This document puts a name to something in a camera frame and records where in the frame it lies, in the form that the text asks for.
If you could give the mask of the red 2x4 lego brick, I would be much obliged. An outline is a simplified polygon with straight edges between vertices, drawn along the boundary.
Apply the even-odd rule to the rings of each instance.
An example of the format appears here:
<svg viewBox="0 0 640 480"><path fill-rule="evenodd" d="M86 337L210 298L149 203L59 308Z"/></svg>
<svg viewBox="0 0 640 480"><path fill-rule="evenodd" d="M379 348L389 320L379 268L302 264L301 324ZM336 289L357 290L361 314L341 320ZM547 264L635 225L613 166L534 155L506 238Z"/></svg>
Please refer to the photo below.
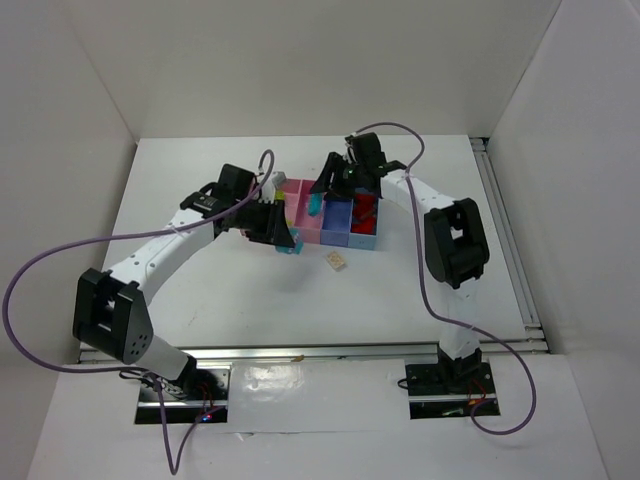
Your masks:
<svg viewBox="0 0 640 480"><path fill-rule="evenodd" d="M372 195L357 194L352 210L351 232L372 235L376 226L376 198Z"/></svg>

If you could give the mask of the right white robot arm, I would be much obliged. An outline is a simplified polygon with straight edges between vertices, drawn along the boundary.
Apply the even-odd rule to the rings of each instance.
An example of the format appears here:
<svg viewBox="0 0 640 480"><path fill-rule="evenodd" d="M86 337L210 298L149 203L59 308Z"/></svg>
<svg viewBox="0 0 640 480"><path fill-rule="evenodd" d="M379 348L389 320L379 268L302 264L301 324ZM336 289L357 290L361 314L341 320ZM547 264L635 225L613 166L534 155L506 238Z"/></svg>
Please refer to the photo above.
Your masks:
<svg viewBox="0 0 640 480"><path fill-rule="evenodd" d="M310 192L326 200L347 200L360 190L412 215L422 295L427 295L430 276L444 309L439 313L425 303L429 314L443 323L437 345L439 376L447 383L473 376L482 361L476 293L490 258L477 203L442 194L417 179L409 165L389 161L373 132L348 136L344 154L329 153Z"/></svg>

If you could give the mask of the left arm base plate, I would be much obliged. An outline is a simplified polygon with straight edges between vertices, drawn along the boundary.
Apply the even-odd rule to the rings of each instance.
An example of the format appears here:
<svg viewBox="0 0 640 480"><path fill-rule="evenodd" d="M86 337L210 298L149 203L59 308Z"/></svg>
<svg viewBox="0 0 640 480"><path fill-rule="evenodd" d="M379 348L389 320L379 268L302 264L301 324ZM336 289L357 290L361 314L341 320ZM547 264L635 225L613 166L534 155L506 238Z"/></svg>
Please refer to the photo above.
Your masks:
<svg viewBox="0 0 640 480"><path fill-rule="evenodd" d="M228 418L229 385L231 368L215 365L208 368L208 377L199 381L188 393L177 385L159 377L165 405L166 422L190 424L198 416L201 423L226 423ZM139 387L134 423L137 425L160 425L160 400L158 389L148 375L134 372L120 372L122 380L134 382Z"/></svg>

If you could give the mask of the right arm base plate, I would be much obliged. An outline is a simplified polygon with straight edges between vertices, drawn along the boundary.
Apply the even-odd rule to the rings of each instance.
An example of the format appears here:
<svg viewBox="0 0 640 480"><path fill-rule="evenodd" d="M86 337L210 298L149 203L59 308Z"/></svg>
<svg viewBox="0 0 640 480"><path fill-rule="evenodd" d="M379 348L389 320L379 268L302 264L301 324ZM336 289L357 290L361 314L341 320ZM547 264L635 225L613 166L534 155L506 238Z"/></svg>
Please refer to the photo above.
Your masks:
<svg viewBox="0 0 640 480"><path fill-rule="evenodd" d="M409 364L396 385L407 392L412 420L499 416L500 407L488 362L468 378L446 383L435 364Z"/></svg>

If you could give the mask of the white lego brick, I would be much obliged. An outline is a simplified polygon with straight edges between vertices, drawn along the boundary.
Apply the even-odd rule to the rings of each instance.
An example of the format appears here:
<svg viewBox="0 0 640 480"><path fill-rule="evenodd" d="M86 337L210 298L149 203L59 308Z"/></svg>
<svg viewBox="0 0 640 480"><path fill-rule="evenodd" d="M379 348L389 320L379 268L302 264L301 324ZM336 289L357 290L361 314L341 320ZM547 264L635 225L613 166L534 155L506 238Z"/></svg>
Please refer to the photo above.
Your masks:
<svg viewBox="0 0 640 480"><path fill-rule="evenodd" d="M329 252L325 259L334 271L341 271L347 266L345 259L337 251Z"/></svg>

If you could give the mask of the teal lego piece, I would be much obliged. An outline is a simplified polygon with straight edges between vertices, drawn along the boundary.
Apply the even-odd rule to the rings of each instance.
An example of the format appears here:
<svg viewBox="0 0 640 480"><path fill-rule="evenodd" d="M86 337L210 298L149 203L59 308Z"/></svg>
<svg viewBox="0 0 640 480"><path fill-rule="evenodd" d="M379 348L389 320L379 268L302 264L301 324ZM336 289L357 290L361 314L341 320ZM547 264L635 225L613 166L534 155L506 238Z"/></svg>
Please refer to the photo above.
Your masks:
<svg viewBox="0 0 640 480"><path fill-rule="evenodd" d="M299 255L303 249L304 242L299 240L295 242L293 247L285 247L285 246L276 246L275 250L278 253L288 254L288 255Z"/></svg>

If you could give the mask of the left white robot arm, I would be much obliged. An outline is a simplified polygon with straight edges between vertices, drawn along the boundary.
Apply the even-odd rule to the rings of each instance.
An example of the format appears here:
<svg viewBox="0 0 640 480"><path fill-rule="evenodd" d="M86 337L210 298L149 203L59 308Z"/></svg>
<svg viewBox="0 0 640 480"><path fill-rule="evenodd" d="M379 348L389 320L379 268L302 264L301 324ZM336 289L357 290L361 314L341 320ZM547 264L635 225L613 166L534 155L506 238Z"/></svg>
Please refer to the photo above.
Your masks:
<svg viewBox="0 0 640 480"><path fill-rule="evenodd" d="M213 393L216 376L154 332L149 306L184 263L221 234L236 229L251 242L292 251L294 234L276 192L282 172L256 176L226 164L217 181L187 196L162 235L106 271L78 281L72 333L81 342L162 378L185 396Z"/></svg>

